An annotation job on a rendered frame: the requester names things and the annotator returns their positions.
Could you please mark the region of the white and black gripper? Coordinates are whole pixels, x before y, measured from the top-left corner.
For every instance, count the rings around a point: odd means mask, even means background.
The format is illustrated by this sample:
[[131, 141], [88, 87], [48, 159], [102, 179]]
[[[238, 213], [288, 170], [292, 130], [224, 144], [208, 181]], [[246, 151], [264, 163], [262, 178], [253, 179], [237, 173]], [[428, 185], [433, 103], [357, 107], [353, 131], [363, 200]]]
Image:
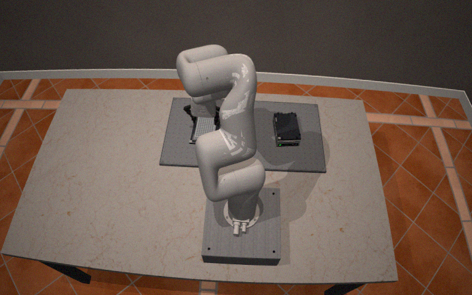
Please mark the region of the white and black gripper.
[[185, 106], [184, 110], [192, 118], [193, 124], [195, 123], [196, 117], [207, 117], [214, 118], [214, 124], [216, 125], [219, 118], [219, 113], [217, 111], [220, 110], [220, 107], [216, 106], [216, 101], [211, 101], [205, 104], [195, 104], [191, 97], [191, 104]]

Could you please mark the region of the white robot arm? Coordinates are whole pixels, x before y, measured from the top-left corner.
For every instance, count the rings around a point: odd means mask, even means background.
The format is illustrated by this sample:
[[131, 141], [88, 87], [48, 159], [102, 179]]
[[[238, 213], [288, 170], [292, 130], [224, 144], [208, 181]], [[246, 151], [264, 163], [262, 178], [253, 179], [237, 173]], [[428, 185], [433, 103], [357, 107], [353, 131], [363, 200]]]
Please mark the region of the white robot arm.
[[207, 198], [228, 199], [224, 218], [234, 227], [233, 235], [239, 235], [239, 229], [246, 232], [259, 219], [258, 196], [266, 179], [263, 164], [253, 157], [257, 149], [254, 63], [245, 54], [228, 55], [225, 48], [213, 44], [182, 51], [176, 69], [195, 104], [225, 98], [219, 110], [221, 128], [199, 136], [195, 153]]

